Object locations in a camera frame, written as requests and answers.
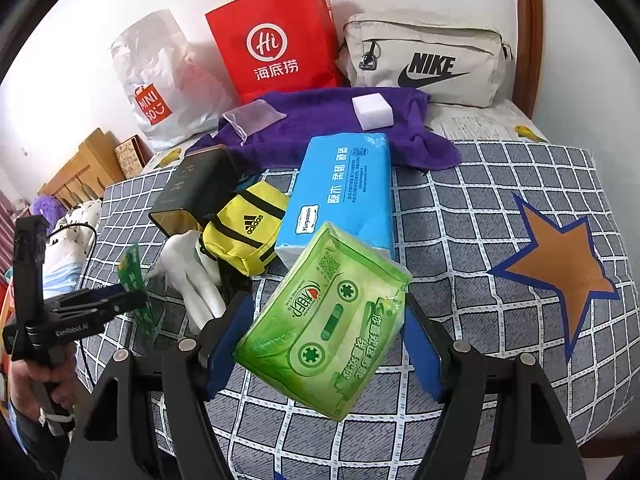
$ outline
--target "white foam block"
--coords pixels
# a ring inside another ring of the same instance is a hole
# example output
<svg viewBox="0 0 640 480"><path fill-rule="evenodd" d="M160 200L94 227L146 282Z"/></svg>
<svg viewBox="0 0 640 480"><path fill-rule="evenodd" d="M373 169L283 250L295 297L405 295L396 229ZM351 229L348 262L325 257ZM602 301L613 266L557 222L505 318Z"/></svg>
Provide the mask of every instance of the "white foam block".
<svg viewBox="0 0 640 480"><path fill-rule="evenodd" d="M375 130L394 125L394 112L380 94L354 97L353 109L363 130Z"/></svg>

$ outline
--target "silver screw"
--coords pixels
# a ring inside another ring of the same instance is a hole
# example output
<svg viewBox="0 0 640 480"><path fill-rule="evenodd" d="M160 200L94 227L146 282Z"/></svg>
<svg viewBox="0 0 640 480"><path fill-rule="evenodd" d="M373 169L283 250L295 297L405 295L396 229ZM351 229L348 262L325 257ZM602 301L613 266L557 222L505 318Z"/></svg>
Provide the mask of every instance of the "silver screw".
<svg viewBox="0 0 640 480"><path fill-rule="evenodd" d="M536 358L531 354L521 354L520 360L527 366L533 366L534 364L536 364Z"/></svg>
<svg viewBox="0 0 640 480"><path fill-rule="evenodd" d="M471 345L462 339L458 339L453 342L453 349L461 354L466 354L471 351Z"/></svg>
<svg viewBox="0 0 640 480"><path fill-rule="evenodd" d="M190 352L196 348L196 341L194 339L183 339L178 343L178 348L183 352Z"/></svg>
<svg viewBox="0 0 640 480"><path fill-rule="evenodd" d="M129 350L125 350L124 348L116 350L113 354L113 360L118 363L124 361L127 357L129 357Z"/></svg>

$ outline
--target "black cable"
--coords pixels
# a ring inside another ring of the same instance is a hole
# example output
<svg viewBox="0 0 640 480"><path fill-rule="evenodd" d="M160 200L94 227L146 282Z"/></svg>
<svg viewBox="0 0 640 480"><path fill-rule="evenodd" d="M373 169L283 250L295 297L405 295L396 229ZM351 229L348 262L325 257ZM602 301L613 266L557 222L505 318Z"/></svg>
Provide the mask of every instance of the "black cable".
<svg viewBox="0 0 640 480"><path fill-rule="evenodd" d="M65 229L71 229L72 227L88 227L89 229L91 229L91 231L94 232L94 242L91 244L91 251L89 251L89 257L86 260L86 265L84 266L84 270L82 271L82 274L80 275L80 279L78 280L78 283L79 283L78 290L80 290L84 285L84 280L86 279L86 273L89 270L91 261L94 259L95 245L98 241L98 233L95 230L95 227L87 223L63 225L60 229L56 229L49 236L47 236L47 240L51 238L53 235L58 234L60 231L64 231ZM86 370L86 374L89 377L89 382L91 383L91 388L93 389L95 388L95 381L94 381L94 377L91 375L91 370L89 370L89 364L87 362L86 353L84 352L84 344L82 344L82 339L80 340L80 353L82 354L82 360L84 361L84 369Z"/></svg>

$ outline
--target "black box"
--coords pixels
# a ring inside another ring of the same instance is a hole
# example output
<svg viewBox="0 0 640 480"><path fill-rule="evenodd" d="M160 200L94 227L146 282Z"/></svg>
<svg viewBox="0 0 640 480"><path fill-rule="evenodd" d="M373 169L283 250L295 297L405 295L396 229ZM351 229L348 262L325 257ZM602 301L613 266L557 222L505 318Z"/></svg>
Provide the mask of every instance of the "black box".
<svg viewBox="0 0 640 480"><path fill-rule="evenodd" d="M240 181L238 167L219 144L184 157L154 203L149 218L167 236L203 231L205 218L231 200Z"/></svg>

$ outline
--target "blue tissue pack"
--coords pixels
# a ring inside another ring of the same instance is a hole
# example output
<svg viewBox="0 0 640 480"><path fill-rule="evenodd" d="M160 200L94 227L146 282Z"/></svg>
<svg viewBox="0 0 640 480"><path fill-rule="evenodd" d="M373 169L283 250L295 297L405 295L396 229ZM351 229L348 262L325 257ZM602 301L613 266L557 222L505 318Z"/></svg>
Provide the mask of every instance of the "blue tissue pack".
<svg viewBox="0 0 640 480"><path fill-rule="evenodd" d="M325 221L387 258L394 256L385 134L311 139L276 241L276 253L288 269Z"/></svg>

